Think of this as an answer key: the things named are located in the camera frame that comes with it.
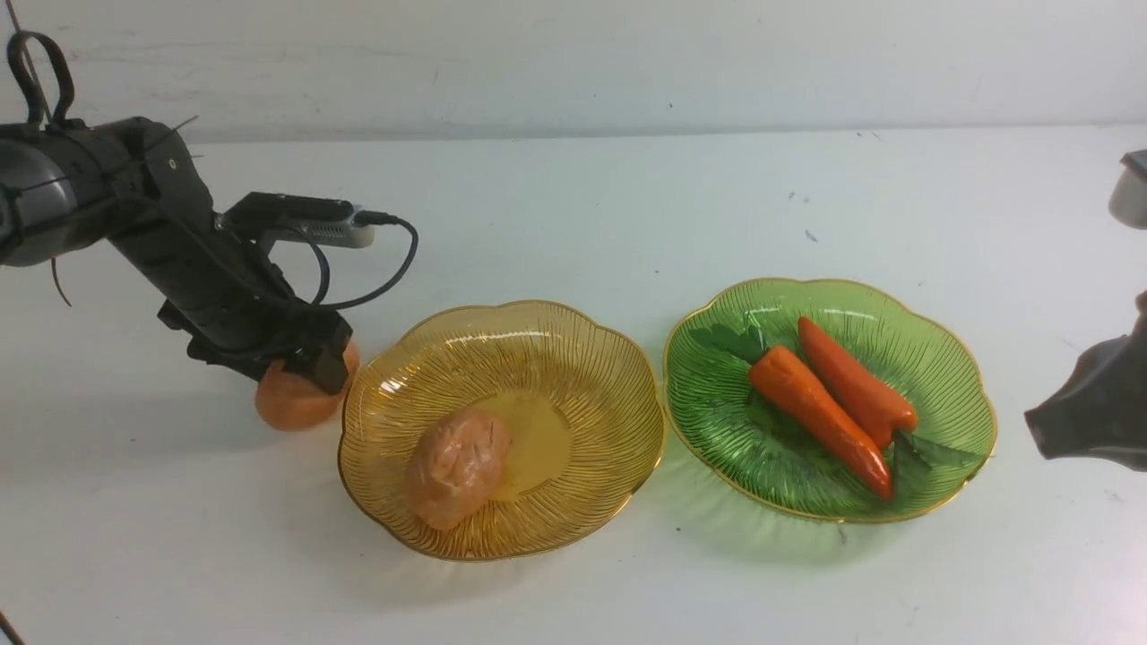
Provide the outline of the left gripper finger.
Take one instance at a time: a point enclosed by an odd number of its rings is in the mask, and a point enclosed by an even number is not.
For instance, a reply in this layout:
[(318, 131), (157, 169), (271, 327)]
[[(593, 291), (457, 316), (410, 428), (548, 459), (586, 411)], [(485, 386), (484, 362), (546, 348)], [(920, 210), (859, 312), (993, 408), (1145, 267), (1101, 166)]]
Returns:
[(348, 383), (348, 360), (344, 358), (348, 345), (349, 336), (304, 345), (287, 356), (284, 372), (303, 376), (319, 391), (336, 395)]
[(206, 365), (221, 366), (227, 370), (266, 370), (270, 359), (250, 352), (234, 352), (219, 348), (205, 339), (193, 336), (185, 348), (193, 360)]

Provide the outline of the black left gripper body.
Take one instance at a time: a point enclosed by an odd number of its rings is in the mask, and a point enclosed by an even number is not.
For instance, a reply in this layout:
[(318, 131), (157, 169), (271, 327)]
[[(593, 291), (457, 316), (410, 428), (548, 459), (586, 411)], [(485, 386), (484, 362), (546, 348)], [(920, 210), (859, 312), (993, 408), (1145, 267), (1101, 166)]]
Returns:
[(97, 135), (127, 157), (109, 242), (163, 294), (169, 328), (270, 363), (349, 336), (340, 314), (296, 297), (260, 244), (216, 228), (211, 193), (175, 131), (133, 117), (97, 126)]

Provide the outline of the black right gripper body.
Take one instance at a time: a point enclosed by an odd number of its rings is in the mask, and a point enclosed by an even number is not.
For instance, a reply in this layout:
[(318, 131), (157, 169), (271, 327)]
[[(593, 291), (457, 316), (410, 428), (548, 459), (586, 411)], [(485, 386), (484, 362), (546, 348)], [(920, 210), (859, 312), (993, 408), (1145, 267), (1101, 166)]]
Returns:
[(1087, 348), (1056, 393), (1024, 413), (1044, 459), (1090, 458), (1146, 471), (1146, 294), (1130, 334)]

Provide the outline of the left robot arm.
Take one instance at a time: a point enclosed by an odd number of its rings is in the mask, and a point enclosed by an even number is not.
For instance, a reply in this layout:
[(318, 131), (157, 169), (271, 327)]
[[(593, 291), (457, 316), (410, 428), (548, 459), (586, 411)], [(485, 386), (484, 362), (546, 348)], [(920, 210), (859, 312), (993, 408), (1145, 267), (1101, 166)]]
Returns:
[(322, 393), (348, 383), (351, 328), (296, 297), (270, 244), (217, 228), (181, 135), (142, 117), (3, 127), (3, 265), (110, 242), (164, 296), (159, 321), (192, 359), (259, 380), (279, 362)]

